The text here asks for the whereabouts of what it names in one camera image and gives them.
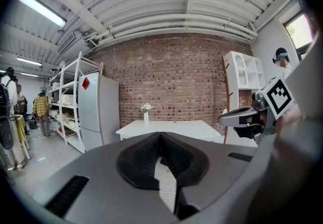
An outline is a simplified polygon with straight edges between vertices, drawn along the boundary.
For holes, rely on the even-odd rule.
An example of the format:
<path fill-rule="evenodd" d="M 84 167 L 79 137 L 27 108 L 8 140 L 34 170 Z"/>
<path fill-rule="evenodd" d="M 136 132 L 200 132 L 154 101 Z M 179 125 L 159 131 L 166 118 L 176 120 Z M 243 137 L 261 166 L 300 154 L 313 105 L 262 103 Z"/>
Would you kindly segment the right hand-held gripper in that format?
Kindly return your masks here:
<path fill-rule="evenodd" d="M 278 119 L 294 103 L 294 98 L 285 82 L 271 78 L 265 86 L 252 94 L 251 106 L 238 108 L 218 117 L 218 123 L 234 127 L 240 138 L 248 138 L 259 144 L 274 133 Z"/>

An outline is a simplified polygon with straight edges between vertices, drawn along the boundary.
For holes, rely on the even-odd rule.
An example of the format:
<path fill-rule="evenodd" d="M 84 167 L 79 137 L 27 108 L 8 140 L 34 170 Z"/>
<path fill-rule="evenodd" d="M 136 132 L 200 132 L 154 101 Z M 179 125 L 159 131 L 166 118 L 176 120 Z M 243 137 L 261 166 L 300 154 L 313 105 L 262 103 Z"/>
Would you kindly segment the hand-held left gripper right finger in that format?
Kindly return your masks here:
<path fill-rule="evenodd" d="M 247 224 L 263 173 L 263 146 L 206 142 L 162 132 L 160 151 L 176 179 L 175 206 L 162 224 Z"/>

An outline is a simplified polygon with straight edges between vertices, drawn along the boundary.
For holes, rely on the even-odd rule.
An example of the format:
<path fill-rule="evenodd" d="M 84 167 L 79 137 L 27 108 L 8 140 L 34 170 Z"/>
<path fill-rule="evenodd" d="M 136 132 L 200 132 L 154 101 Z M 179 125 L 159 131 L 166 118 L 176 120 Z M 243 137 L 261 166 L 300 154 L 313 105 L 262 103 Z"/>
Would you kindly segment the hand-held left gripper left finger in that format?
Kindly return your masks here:
<path fill-rule="evenodd" d="M 154 177 L 159 133 L 89 150 L 51 175 L 36 202 L 74 224 L 174 224 Z"/>

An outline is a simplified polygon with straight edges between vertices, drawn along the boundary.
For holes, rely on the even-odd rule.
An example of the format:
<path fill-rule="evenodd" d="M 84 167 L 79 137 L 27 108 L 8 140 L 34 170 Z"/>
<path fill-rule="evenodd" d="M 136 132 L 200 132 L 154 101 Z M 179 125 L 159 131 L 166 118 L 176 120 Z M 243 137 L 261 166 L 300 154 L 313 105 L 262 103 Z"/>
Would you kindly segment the white desk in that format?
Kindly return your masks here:
<path fill-rule="evenodd" d="M 116 131 L 122 140 L 154 132 L 172 132 L 179 135 L 223 144 L 224 136 L 202 120 L 197 121 L 149 121 L 135 120 Z"/>

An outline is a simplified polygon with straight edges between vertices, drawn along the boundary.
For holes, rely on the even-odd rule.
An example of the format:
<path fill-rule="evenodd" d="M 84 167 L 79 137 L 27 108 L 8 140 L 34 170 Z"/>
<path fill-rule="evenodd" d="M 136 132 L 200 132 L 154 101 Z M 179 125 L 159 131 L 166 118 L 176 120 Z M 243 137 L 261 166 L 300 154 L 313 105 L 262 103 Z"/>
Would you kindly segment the wooden coat rack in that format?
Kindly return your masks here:
<path fill-rule="evenodd" d="M 227 102 L 225 102 L 225 104 L 227 106 L 227 112 L 229 112 L 230 111 L 230 97 L 233 94 L 233 92 L 230 92 L 229 81 L 228 81 L 228 76 L 227 76 L 227 68 L 228 68 L 229 64 L 226 65 L 224 56 L 222 56 L 222 61 L 223 61 L 223 65 L 224 65 L 223 75 L 225 77 L 226 93 L 227 93 Z M 229 128 L 225 127 L 224 144 L 226 144 L 226 142 L 227 142 L 228 131 L 229 131 Z"/>

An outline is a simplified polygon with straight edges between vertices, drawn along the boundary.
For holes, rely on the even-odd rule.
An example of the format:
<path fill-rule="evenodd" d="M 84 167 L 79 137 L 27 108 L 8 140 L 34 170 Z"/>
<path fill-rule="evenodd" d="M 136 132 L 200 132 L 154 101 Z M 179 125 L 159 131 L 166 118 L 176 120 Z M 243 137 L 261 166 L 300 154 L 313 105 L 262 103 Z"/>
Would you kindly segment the white cabinet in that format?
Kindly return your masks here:
<path fill-rule="evenodd" d="M 251 105 L 252 93 L 265 85 L 261 61 L 249 55 L 231 51 L 225 56 L 230 97 L 230 111 Z"/>

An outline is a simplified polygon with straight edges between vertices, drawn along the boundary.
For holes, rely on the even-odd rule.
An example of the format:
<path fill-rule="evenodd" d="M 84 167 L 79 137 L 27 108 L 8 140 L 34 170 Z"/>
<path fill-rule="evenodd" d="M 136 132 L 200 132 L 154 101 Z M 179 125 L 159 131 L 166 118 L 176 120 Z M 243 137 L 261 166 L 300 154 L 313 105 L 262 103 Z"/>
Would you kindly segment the silver grey fridge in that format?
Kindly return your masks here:
<path fill-rule="evenodd" d="M 89 79 L 86 90 L 81 86 Z M 80 133 L 86 151 L 118 142 L 120 135 L 119 83 L 100 73 L 81 77 L 78 87 Z"/>

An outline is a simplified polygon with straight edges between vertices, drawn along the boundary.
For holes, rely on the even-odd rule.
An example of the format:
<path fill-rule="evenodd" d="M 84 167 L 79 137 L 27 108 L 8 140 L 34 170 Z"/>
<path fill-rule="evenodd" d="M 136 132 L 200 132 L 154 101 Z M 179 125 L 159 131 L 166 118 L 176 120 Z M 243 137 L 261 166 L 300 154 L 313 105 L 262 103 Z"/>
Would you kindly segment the white storage box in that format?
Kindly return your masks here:
<path fill-rule="evenodd" d="M 72 94 L 63 94 L 61 96 L 61 102 L 63 105 L 77 104 L 77 96 L 74 96 Z"/>

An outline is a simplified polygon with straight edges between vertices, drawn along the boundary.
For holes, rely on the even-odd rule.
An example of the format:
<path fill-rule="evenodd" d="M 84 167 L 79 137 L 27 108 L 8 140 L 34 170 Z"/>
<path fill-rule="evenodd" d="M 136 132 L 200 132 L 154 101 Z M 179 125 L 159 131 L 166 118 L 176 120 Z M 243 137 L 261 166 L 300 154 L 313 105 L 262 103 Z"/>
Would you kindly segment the white ceiling pipe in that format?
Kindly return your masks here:
<path fill-rule="evenodd" d="M 250 36 L 250 35 L 242 36 L 241 31 L 237 31 L 237 33 L 231 33 L 231 32 L 225 32 L 220 30 L 211 30 L 211 29 L 202 29 L 202 28 L 175 27 L 175 28 L 162 28 L 162 29 L 140 31 L 140 32 L 121 35 L 119 37 L 117 37 L 117 35 L 115 34 L 113 36 L 100 40 L 97 46 L 108 44 L 108 43 L 119 42 L 119 41 L 127 41 L 131 39 L 139 38 L 139 37 L 146 37 L 146 36 L 153 36 L 153 35 L 160 35 L 160 34 L 181 34 L 181 33 L 221 36 L 225 38 L 233 38 L 243 42 L 252 42 L 255 40 L 254 36 Z"/>
<path fill-rule="evenodd" d="M 165 14 L 141 18 L 117 26 L 112 26 L 101 36 L 107 33 L 126 32 L 127 34 L 161 29 L 167 27 L 191 27 L 206 30 L 224 31 L 238 36 L 252 39 L 257 36 L 257 32 L 242 25 L 232 22 L 229 19 L 198 15 L 198 14 Z"/>

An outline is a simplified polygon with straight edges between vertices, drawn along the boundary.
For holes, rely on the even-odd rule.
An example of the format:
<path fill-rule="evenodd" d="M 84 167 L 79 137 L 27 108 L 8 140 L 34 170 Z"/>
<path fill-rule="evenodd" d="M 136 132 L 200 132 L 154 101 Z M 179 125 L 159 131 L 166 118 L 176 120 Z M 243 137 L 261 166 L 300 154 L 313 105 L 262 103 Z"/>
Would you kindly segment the window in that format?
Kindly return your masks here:
<path fill-rule="evenodd" d="M 287 21 L 284 27 L 293 43 L 298 58 L 304 58 L 308 47 L 312 43 L 312 34 L 307 18 L 300 12 Z"/>

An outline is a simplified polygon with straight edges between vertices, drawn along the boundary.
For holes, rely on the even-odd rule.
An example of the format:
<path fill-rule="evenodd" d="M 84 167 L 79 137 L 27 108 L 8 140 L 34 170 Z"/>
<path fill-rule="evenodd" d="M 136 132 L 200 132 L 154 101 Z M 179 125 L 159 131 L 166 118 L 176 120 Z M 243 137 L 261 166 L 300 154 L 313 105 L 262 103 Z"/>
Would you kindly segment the table with yellow-green cloth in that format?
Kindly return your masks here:
<path fill-rule="evenodd" d="M 22 115 L 15 115 L 15 121 L 16 121 L 17 132 L 18 132 L 18 137 L 19 137 L 21 146 L 23 148 L 23 151 L 25 152 L 27 159 L 30 160 L 31 159 L 29 154 L 30 148 L 25 134 L 25 127 L 26 127 L 25 120 Z"/>

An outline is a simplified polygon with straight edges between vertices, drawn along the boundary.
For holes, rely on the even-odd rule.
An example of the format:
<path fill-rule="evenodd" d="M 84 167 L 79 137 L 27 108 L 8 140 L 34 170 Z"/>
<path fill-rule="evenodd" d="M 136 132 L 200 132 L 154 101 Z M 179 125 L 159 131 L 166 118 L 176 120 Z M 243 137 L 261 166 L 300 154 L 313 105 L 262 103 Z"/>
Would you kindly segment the ceiling air vent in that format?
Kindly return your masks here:
<path fill-rule="evenodd" d="M 57 52 L 58 54 L 61 54 L 64 49 L 67 48 L 67 46 L 75 39 L 74 32 L 71 32 L 66 39 L 58 46 Z"/>

